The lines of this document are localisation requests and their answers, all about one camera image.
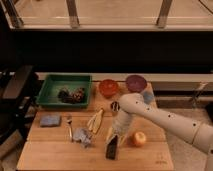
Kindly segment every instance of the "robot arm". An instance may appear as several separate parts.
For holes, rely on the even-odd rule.
[[[175,113],[154,108],[143,102],[141,94],[125,94],[119,99],[120,110],[112,128],[117,135],[124,135],[133,115],[142,116],[208,155],[206,171],[213,170],[213,127]]]

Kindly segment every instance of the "metal railing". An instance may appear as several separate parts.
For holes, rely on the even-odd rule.
[[[66,0],[67,10],[69,14],[70,27],[72,29],[78,29],[80,27],[79,16],[76,7],[76,0]],[[14,28],[24,28],[24,22],[19,16],[13,0],[2,0],[4,7],[9,15],[11,24]],[[159,16],[156,21],[158,28],[165,28],[170,11],[172,0],[163,0]]]

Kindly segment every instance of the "wooden cutting board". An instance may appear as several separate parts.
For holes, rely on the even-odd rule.
[[[28,140],[24,146],[17,170],[19,171],[172,171],[173,163],[166,142],[164,130],[152,122],[135,117],[128,138],[118,148],[116,160],[105,158],[106,135],[113,114],[110,104],[121,94],[128,93],[124,83],[119,83],[120,92],[111,99],[99,94],[98,83],[93,84],[91,101],[87,109],[70,111],[40,110],[32,124]],[[147,91],[152,92],[148,84]],[[66,116],[72,115],[73,130],[86,127],[90,117],[101,107],[105,109],[101,128],[92,137],[92,146],[83,148],[79,143],[69,141]],[[40,128],[43,114],[59,113],[62,116],[60,127]],[[132,146],[130,136],[135,131],[147,135],[147,143],[142,148]]]

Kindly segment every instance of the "green tray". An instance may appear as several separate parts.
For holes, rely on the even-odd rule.
[[[52,108],[86,108],[90,100],[92,77],[90,75],[48,75],[42,85],[37,104]],[[81,103],[63,103],[58,98],[60,89],[67,88],[70,92],[82,87],[85,88],[85,98]]]

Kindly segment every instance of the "black wall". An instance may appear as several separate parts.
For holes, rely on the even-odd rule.
[[[14,41],[11,31],[0,5],[0,69],[15,70],[21,64],[17,51],[14,48]]]
[[[210,73],[213,32],[13,32],[40,71]]]

